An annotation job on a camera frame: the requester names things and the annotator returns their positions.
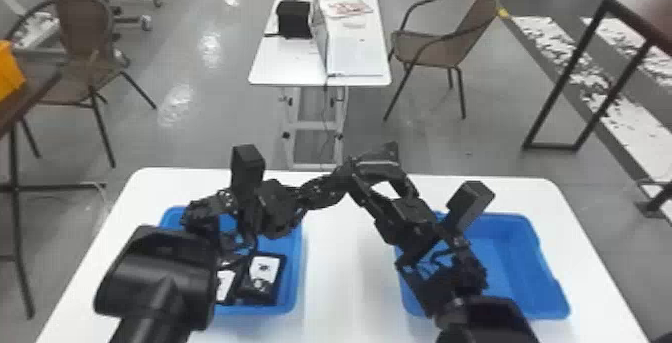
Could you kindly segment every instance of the orange object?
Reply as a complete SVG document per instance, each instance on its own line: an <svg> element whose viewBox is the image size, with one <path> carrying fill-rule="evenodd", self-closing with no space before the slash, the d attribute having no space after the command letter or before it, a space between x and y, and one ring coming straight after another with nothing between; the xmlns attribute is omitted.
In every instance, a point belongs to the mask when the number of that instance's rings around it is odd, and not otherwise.
<svg viewBox="0 0 672 343"><path fill-rule="evenodd" d="M0 40L0 100L18 90L26 81L12 55L12 43Z"/></svg>

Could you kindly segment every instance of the robotic arm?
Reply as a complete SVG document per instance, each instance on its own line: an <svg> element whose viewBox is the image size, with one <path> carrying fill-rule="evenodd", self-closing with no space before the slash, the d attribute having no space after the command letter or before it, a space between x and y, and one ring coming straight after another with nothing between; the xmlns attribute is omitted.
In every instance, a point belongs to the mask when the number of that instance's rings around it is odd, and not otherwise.
<svg viewBox="0 0 672 343"><path fill-rule="evenodd" d="M193 330L210 323L222 259L240 249L219 231L219 216L236 220L249 254L226 265L249 266L257 236L276 239L301 223L308 211L333 206L348 194L373 217L382 239L401 249L397 271L427 317L442 332L439 342L537 342L510 299L482 296L486 269L470 249L464 230L483 212L494 194L482 183L465 182L448 201L442 220L419 196L401 169L396 143L349 157L331 174L299 187L263 180L265 162L252 145L234 147L231 184L212 196L192 201L180 223L184 231L140 226L112 264L96 294L94 308L122 320L110 342L186 342ZM389 182L398 194L388 198L373 187ZM444 241L450 266L426 276L419 263Z"/></svg>

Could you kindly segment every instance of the white folding table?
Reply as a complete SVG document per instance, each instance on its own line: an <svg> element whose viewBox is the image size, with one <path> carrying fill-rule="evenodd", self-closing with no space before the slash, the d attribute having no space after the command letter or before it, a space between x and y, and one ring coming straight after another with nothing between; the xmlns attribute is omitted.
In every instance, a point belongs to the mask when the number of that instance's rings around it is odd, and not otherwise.
<svg viewBox="0 0 672 343"><path fill-rule="evenodd" d="M275 0L261 38L257 55L252 64L248 81L252 85L280 88L280 102L284 107L282 138L287 162L292 169L330 169L343 159L343 126L348 108L349 87L383 87L390 84L390 68L383 26L380 20L378 0L362 0L373 12L351 18L334 19L326 17L329 36L357 36L373 44L377 50L377 60L385 72L379 76L330 77L329 87L335 87L335 96L327 101L328 109L335 110L335 121L300 121L299 104L301 91L305 87L322 87L327 78L324 63L314 40L285 39L273 36L278 32L275 9L281 0ZM294 161L294 145L297 130L323 130L334 132L333 164L307 164Z"/></svg>
<svg viewBox="0 0 672 343"><path fill-rule="evenodd" d="M268 171L287 185L314 172ZM648 343L560 190L535 178L411 175L433 209L466 180L480 180L496 197L491 212L526 216L571 313L565 320L534 321L541 343ZM96 315L93 297L103 275L139 224L157 224L169 207L185 205L228 186L228 170L146 168L126 184L110 216L49 317L39 343L107 342L118 319ZM391 193L391 188L383 189ZM303 220L304 265L294 310L281 316L215 317L191 343L433 343L431 320L413 317L401 303L392 247L372 218L349 197Z"/></svg>

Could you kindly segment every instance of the gray concrete floor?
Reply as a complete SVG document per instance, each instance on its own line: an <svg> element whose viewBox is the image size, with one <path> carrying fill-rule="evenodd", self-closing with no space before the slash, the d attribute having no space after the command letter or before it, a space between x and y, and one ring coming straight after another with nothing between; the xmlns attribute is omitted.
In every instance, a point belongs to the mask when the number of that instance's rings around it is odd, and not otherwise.
<svg viewBox="0 0 672 343"><path fill-rule="evenodd" d="M380 0L386 33L398 27L405 9L415 1ZM104 119L118 162L116 169L110 169L90 111L36 107L28 119L43 159L34 159L23 141L22 180L106 181L111 204L139 168L227 167L235 144L255 143L270 168L286 168L277 92L247 83L271 2L165 0L164 7L156 10L125 5L129 14L154 16L153 32L124 31L118 45L132 58L129 73L157 102L158 111L151 111L123 80L103 91L109 100ZM419 11L412 26L445 32L466 8L467 3L460 1L436 5ZM13 19L1 5L0 18L4 31ZM520 151L552 82L503 23L493 23L463 70L468 111L464 121L456 91L447 90L445 72L439 70L414 72L386 124L382 115L401 78L400 66L393 64L395 83L387 88L353 89L345 152L354 154L396 140L408 172L553 180L647 334L653 338L666 332L672 326L672 292L668 292L672 273L666 265L672 255L672 228L638 213L633 201L642 196L596 138L577 154ZM320 99L315 95L307 93L304 103L307 110L319 112ZM563 100L542 139L568 140L581 125ZM5 143L3 139L3 161ZM297 152L316 155L321 145L320 138L306 136ZM5 178L6 170L0 175ZM7 250L8 200L0 198L0 250ZM37 337L95 237L106 207L95 192L24 197L25 256L37 314L25 320L14 268L0 266L1 341L31 342Z"/></svg>

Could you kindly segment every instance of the blue tray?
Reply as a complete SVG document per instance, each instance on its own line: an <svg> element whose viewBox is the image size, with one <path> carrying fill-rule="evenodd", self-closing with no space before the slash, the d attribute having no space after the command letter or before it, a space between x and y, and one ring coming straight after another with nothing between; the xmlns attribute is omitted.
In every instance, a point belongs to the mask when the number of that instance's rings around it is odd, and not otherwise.
<svg viewBox="0 0 672 343"><path fill-rule="evenodd" d="M437 213L439 219L445 215ZM530 222L520 215L483 214L465 232L471 241L471 249L487 269L489 288L483 294L513 299L531 320L564 319L569 315L569 304L562 288L546 265L539 247L539 238ZM437 244L432 252L445 250L444 242ZM397 257L401 250L396 248ZM449 264L450 257L439 257ZM429 272L436 265L424 265ZM399 277L404 308L414 316L424 316L418 300Z"/></svg>
<svg viewBox="0 0 672 343"><path fill-rule="evenodd" d="M163 214L160 227L182 229L180 226L180 217L184 207L171 207ZM236 227L235 220L229 215L219 217L219 229L221 231L230 231ZM280 279L280 288L278 289L277 303L273 306L264 305L215 305L216 315L278 315L285 314L294 309L296 304L296 293L299 288L299 269L301 268L301 247L302 235L301 226L292 230L292 232L282 238L269 240L266 237L259 236L258 250L284 254L287 257L285 269Z"/></svg>

